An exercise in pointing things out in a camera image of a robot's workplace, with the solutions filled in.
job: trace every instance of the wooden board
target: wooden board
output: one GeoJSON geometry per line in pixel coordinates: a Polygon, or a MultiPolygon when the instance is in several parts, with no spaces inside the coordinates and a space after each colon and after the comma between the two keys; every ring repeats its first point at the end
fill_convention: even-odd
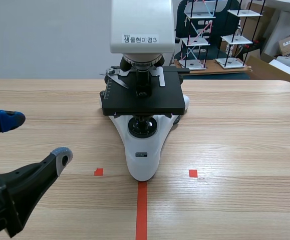
{"type": "MultiPolygon", "coordinates": [[[[182,68],[178,60],[174,60],[174,64],[177,68],[182,68]]],[[[191,71],[190,74],[184,75],[209,75],[209,74],[235,74],[235,73],[250,73],[251,67],[246,66],[244,68],[223,69],[215,60],[207,60],[206,70],[191,71]]]]}
{"type": "MultiPolygon", "coordinates": [[[[0,133],[0,173],[57,147],[74,153],[13,239],[135,240],[138,183],[100,110],[104,89],[103,80],[0,79],[0,109],[27,117],[0,133]]],[[[189,109],[148,182],[148,240],[290,240],[290,83],[185,80],[182,89],[189,109]]]]}

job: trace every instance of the microscope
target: microscope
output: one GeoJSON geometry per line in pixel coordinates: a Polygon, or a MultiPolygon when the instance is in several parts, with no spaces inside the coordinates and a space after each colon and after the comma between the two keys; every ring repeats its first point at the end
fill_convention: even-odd
{"type": "Polygon", "coordinates": [[[172,0],[112,0],[111,53],[123,54],[120,66],[106,70],[100,92],[105,116],[125,146],[127,166],[138,181],[151,179],[163,144],[189,107],[181,74],[189,69],[163,67],[163,53],[173,53],[172,0]]]}

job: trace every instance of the black microscope stage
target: black microscope stage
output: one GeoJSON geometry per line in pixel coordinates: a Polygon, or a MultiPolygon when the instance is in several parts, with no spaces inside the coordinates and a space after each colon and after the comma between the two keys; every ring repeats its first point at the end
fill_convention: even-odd
{"type": "Polygon", "coordinates": [[[121,115],[183,115],[185,101],[179,81],[179,73],[189,70],[175,67],[164,67],[165,85],[159,85],[159,77],[151,77],[152,95],[141,98],[136,95],[136,73],[128,76],[118,76],[129,89],[109,80],[102,100],[102,109],[105,116],[121,115]]]}

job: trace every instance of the red tape strip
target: red tape strip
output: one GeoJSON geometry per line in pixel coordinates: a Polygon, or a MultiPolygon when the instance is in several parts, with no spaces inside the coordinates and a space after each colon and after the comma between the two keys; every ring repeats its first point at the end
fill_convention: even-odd
{"type": "Polygon", "coordinates": [[[197,178],[198,177],[197,170],[189,170],[189,177],[190,178],[197,178]]]}
{"type": "Polygon", "coordinates": [[[147,240],[147,182],[138,183],[136,240],[147,240]]]}
{"type": "Polygon", "coordinates": [[[97,170],[94,171],[94,176],[102,176],[102,175],[104,175],[103,168],[97,168],[97,170]]]}

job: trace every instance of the shelf rack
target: shelf rack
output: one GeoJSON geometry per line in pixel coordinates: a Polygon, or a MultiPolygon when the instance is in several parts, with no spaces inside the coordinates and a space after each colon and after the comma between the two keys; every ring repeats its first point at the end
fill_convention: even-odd
{"type": "Polygon", "coordinates": [[[181,39],[181,56],[179,60],[179,63],[184,68],[189,68],[191,71],[206,69],[206,59],[208,54],[208,46],[210,45],[210,36],[205,36],[204,34],[211,34],[213,19],[215,18],[215,12],[218,9],[218,2],[221,2],[221,6],[219,5],[218,8],[224,9],[226,1],[223,0],[202,0],[201,2],[197,0],[187,1],[187,5],[184,11],[184,14],[186,15],[184,21],[184,31],[189,22],[188,35],[187,37],[183,37],[181,39]],[[194,24],[195,20],[198,20],[198,27],[196,27],[194,24]],[[199,29],[199,20],[203,20],[204,22],[203,29],[199,29]],[[191,30],[195,31],[196,36],[190,35],[191,30]],[[206,57],[203,62],[199,59],[200,53],[203,50],[202,47],[207,47],[206,57]]]}
{"type": "Polygon", "coordinates": [[[216,58],[216,62],[218,62],[219,65],[221,65],[221,67],[223,69],[230,69],[230,68],[237,69],[237,68],[244,68],[246,66],[245,62],[247,60],[247,56],[248,56],[250,47],[248,48],[248,51],[246,53],[246,57],[245,57],[245,59],[243,59],[243,61],[241,61],[241,60],[236,58],[236,53],[237,53],[238,47],[236,48],[234,57],[231,56],[231,54],[232,54],[231,49],[233,48],[234,45],[249,45],[249,44],[253,44],[254,37],[255,37],[255,34],[256,34],[256,31],[257,31],[257,27],[258,27],[258,24],[259,24],[259,20],[260,20],[260,17],[262,16],[263,8],[264,8],[264,5],[265,5],[265,0],[263,2],[263,5],[261,7],[260,12],[254,12],[254,11],[250,10],[252,2],[253,2],[253,0],[251,0],[248,9],[241,10],[240,7],[241,7],[241,4],[242,4],[242,0],[240,0],[239,10],[228,10],[227,11],[227,18],[226,18],[226,21],[225,21],[224,28],[226,28],[226,24],[227,24],[227,21],[228,21],[229,14],[234,15],[234,16],[237,17],[237,21],[236,21],[236,25],[235,25],[235,31],[237,30],[237,27],[239,25],[239,19],[241,17],[245,17],[245,21],[244,21],[243,27],[241,29],[241,34],[240,35],[239,34],[235,35],[235,33],[233,33],[231,35],[222,36],[221,37],[221,39],[223,39],[224,41],[226,41],[228,43],[227,44],[228,52],[227,52],[226,58],[221,58],[221,59],[218,58],[220,49],[218,49],[217,58],[216,58]],[[254,34],[253,34],[252,39],[248,40],[247,38],[245,38],[242,35],[242,33],[244,32],[244,27],[245,27],[247,18],[251,17],[251,16],[258,17],[258,21],[257,21],[257,24],[256,24],[256,28],[254,30],[254,34]]]}

